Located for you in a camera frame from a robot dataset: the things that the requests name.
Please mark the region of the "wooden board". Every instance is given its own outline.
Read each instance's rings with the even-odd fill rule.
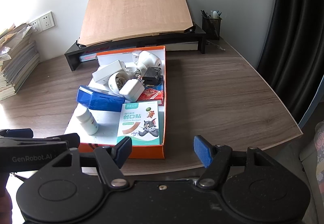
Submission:
[[[153,174],[202,167],[193,151],[201,134],[212,144],[243,151],[267,149],[301,135],[276,94],[226,42],[226,51],[166,52],[166,159],[128,159],[123,173]],[[41,62],[17,95],[0,102],[1,128],[31,128],[35,137],[63,134],[76,107],[79,85],[87,85],[97,61],[71,72],[64,56]]]
[[[186,0],[89,0],[78,43],[89,46],[190,27]]]

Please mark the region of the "open cardboard box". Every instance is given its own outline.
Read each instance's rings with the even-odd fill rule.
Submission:
[[[132,153],[129,158],[140,159],[163,159],[164,158],[164,141],[165,141],[165,126],[166,126],[166,68],[165,68],[165,46],[132,48],[123,50],[112,50],[97,53],[98,62],[102,68],[116,60],[124,61],[127,68],[135,68],[132,59],[132,52],[135,50],[147,50],[155,54],[161,59],[162,74],[164,78],[164,106],[159,105],[159,125],[160,132],[163,132],[163,139],[160,145],[152,146],[133,146]],[[101,90],[110,90],[108,86],[98,84],[92,79],[89,83],[90,87]],[[94,118],[99,124],[98,131],[93,135],[87,135],[83,128],[78,123],[74,114],[69,121],[65,130],[66,133],[78,133],[81,144],[79,146],[80,152],[91,152],[94,148],[99,146],[114,146],[117,143],[117,131],[120,118],[120,112],[112,111],[94,111],[90,110]]]

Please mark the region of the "bottle cap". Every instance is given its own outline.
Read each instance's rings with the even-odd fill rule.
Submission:
[[[74,110],[74,115],[81,123],[87,121],[91,117],[89,109],[80,103]]]

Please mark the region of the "blue plastic case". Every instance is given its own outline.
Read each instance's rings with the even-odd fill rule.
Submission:
[[[77,102],[90,110],[121,112],[125,98],[106,90],[81,85],[77,94]]]

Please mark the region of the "patterned cloth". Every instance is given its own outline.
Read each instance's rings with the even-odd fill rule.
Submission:
[[[324,121],[315,127],[314,143],[317,150],[316,178],[324,206]]]

